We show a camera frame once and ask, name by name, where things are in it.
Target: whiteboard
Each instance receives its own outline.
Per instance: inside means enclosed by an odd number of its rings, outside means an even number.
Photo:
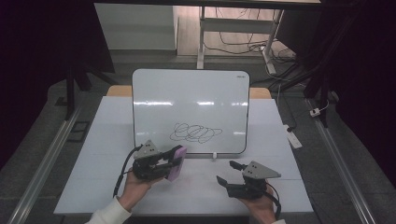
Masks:
[[[242,153],[249,75],[242,71],[138,69],[132,75],[135,146]]]

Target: white sleeve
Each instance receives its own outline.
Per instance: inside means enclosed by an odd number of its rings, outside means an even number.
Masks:
[[[286,224],[284,219],[278,220],[276,222],[273,222],[273,224]]]
[[[87,224],[122,224],[131,213],[126,211],[119,203],[116,197],[104,209],[97,210],[93,213],[91,220]]]

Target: floor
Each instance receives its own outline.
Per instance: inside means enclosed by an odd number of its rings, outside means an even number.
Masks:
[[[199,46],[200,10],[198,7],[177,7],[178,36],[177,55],[196,55]],[[271,21],[274,11],[270,9],[206,7],[206,18],[226,18],[239,20]],[[205,32],[205,55],[217,56],[260,56],[258,46],[265,44],[268,35]],[[282,43],[275,42],[273,50],[286,49]],[[292,51],[282,51],[282,56],[290,56]]]

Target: power strip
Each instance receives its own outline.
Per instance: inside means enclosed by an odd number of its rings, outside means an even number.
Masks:
[[[286,136],[289,139],[291,147],[293,149],[302,147],[303,145],[301,145],[301,142],[297,139],[296,135],[294,135],[292,131],[288,132],[289,125],[284,124],[283,127],[285,127]]]
[[[320,110],[318,108],[310,110],[309,114],[311,115],[312,118],[316,117],[316,116],[320,115]]]

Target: scribble on whiteboard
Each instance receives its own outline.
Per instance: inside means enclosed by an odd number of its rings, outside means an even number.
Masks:
[[[189,142],[198,142],[202,144],[221,133],[222,129],[212,129],[206,128],[202,125],[190,126],[187,123],[177,123],[169,138],[175,141],[186,140]]]

